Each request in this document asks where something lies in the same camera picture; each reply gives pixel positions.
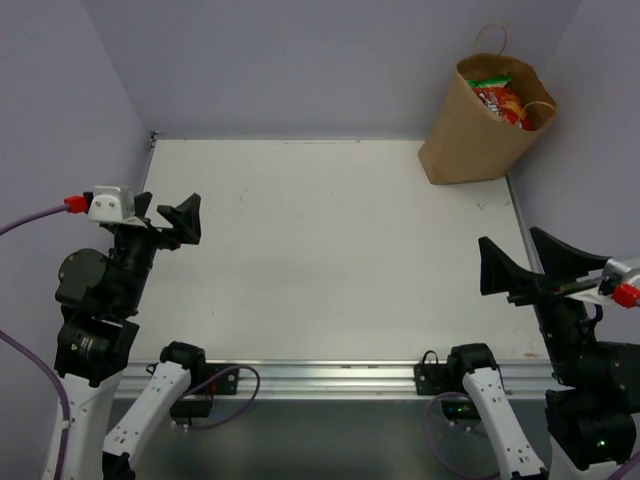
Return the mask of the orange Doritos chip bag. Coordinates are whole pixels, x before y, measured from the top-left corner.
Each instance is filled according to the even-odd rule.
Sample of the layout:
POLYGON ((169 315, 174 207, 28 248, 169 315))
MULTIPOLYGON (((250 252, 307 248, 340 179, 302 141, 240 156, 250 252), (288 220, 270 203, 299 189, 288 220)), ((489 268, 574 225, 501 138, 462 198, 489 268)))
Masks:
POLYGON ((534 130, 524 104, 509 86, 476 86, 472 90, 487 108, 504 121, 523 130, 534 130))

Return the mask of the brown paper bag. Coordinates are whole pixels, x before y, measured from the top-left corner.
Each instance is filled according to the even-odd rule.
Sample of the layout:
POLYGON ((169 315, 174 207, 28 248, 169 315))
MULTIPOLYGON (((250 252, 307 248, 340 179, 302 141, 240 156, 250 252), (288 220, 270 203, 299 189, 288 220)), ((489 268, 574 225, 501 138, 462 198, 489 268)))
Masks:
POLYGON ((482 53, 477 46, 459 60, 437 120, 418 157, 435 185, 488 181, 505 176, 516 161, 552 124, 557 103, 536 70, 504 54, 482 53), (533 131, 504 121, 487 108, 468 80, 510 75, 509 87, 519 96, 533 131))

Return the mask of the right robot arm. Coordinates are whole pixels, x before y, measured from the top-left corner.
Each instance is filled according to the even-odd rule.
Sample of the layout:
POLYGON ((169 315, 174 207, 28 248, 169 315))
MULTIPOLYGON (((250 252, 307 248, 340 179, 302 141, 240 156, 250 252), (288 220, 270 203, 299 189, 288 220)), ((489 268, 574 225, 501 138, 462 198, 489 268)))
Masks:
POLYGON ((526 270, 490 238, 478 240, 480 292, 504 293, 534 309, 559 389, 545 394, 552 462, 535 454, 506 398, 489 347, 454 347, 445 379, 476 407, 502 479, 620 479, 639 462, 632 450, 639 412, 639 347, 602 341, 603 308, 639 305, 639 258, 579 250, 533 227, 542 272, 526 270))

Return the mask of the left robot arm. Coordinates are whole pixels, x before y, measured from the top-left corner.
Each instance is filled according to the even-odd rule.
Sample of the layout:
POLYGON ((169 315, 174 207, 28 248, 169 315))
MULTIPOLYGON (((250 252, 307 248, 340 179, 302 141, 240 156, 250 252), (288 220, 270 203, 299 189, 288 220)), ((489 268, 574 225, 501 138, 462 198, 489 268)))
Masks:
POLYGON ((134 478, 138 457, 170 408, 207 383, 204 350, 173 341, 124 418, 108 425, 139 331, 132 319, 156 254, 197 245, 202 236, 198 194, 177 206, 158 206, 165 227, 147 218, 151 200, 149 192, 97 187, 64 201, 67 212, 84 214, 110 232, 113 245, 107 253, 77 250, 58 271, 55 299, 63 324, 52 378, 59 404, 45 479, 134 478))

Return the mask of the green white Chuba snack bag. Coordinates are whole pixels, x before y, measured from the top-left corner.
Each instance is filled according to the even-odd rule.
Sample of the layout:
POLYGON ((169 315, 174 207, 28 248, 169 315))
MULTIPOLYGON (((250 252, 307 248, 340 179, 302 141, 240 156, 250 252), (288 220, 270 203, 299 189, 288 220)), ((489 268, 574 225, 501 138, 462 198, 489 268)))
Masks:
POLYGON ((468 80, 472 89, 505 88, 511 82, 510 75, 498 75, 485 80, 468 80))

